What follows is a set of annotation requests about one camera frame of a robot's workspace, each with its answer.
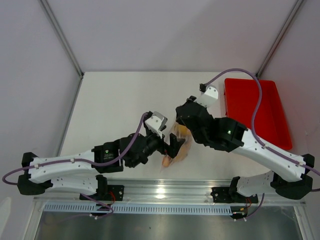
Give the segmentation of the clear zip top bag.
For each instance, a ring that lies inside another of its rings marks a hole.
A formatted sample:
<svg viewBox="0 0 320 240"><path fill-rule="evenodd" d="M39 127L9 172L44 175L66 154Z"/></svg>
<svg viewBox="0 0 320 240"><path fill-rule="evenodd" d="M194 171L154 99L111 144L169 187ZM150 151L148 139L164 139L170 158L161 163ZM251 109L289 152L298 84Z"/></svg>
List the clear zip top bag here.
<svg viewBox="0 0 320 240"><path fill-rule="evenodd" d="M193 136L191 131L184 125L175 122L170 131L170 135L176 137L176 143L173 145L172 151L166 153L161 162L161 169L167 169L170 166L183 161L191 149Z"/></svg>

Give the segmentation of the papaya slice toy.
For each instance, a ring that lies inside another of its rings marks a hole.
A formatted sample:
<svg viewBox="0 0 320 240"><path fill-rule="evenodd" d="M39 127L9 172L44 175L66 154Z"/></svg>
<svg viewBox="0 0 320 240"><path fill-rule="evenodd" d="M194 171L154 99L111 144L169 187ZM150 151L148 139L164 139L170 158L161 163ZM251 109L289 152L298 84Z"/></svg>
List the papaya slice toy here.
<svg viewBox="0 0 320 240"><path fill-rule="evenodd" d="M163 159L162 159L162 166L164 168L167 168L171 165L172 163L172 158L169 157L169 156L164 156Z"/></svg>

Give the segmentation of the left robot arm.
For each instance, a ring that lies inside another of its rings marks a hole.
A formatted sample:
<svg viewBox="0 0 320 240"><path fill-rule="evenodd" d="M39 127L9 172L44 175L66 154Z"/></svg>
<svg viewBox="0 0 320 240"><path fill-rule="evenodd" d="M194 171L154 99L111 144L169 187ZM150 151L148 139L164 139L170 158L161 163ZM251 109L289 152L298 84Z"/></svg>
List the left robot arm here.
<svg viewBox="0 0 320 240"><path fill-rule="evenodd" d="M137 130L126 137L94 146L92 149L68 156L38 157L32 152L22 156L23 174L18 177L17 188L22 195L41 195L49 190L75 192L103 200L109 188L106 173L122 172L125 167L145 165L154 152L174 158L185 139L171 133L169 143L162 131L167 118L158 112L144 113Z"/></svg>

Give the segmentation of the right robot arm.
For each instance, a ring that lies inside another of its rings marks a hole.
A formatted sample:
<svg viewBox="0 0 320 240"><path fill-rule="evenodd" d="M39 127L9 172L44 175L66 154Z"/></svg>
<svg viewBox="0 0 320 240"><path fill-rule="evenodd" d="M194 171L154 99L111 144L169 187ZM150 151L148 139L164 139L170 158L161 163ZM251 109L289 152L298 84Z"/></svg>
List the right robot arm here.
<svg viewBox="0 0 320 240"><path fill-rule="evenodd" d="M268 172L260 175L233 177L227 188L230 202L272 193L300 200L313 191L313 178L308 175L315 163L311 154L294 155L262 143L242 123L229 117L213 117L195 97L178 106L175 112L176 122L190 130L196 143L244 156L268 168Z"/></svg>

